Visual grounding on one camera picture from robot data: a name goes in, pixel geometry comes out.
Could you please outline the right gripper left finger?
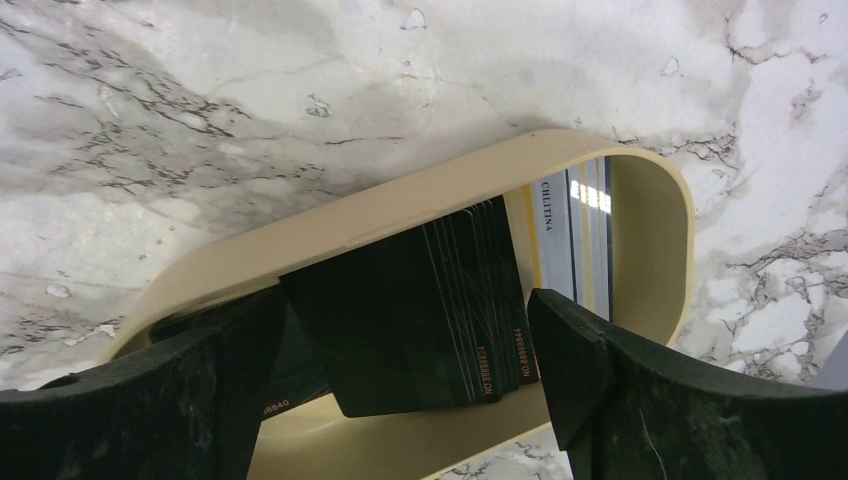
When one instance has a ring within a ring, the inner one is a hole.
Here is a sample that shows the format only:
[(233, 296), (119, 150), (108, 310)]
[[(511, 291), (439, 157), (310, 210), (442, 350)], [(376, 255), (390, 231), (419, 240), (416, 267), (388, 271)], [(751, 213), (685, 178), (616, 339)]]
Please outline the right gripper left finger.
[(280, 287), (198, 311), (180, 333), (1, 394), (5, 479), (243, 479), (286, 324)]

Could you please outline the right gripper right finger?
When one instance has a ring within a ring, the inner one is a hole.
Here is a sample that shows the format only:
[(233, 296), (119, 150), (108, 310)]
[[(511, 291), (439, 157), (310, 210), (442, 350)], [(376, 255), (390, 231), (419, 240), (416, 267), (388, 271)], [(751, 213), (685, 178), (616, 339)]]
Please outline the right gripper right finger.
[(577, 479), (843, 479), (847, 395), (751, 377), (606, 321), (527, 305), (550, 421)]

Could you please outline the beige oval tray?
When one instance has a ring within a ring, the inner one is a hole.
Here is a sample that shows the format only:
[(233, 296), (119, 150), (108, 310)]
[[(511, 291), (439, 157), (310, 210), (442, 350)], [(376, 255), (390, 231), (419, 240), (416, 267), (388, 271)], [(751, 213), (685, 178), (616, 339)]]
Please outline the beige oval tray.
[[(162, 319), (271, 286), (283, 274), (500, 195), (524, 290), (541, 282), (532, 182), (590, 160), (611, 166), (613, 322), (671, 345), (688, 315), (694, 202), (660, 155), (574, 130), (526, 133), (203, 246), (160, 273), (104, 354), (145, 348)], [(347, 418), (324, 396), (265, 420), (252, 479), (431, 479), (550, 424), (543, 388), (484, 406)]]

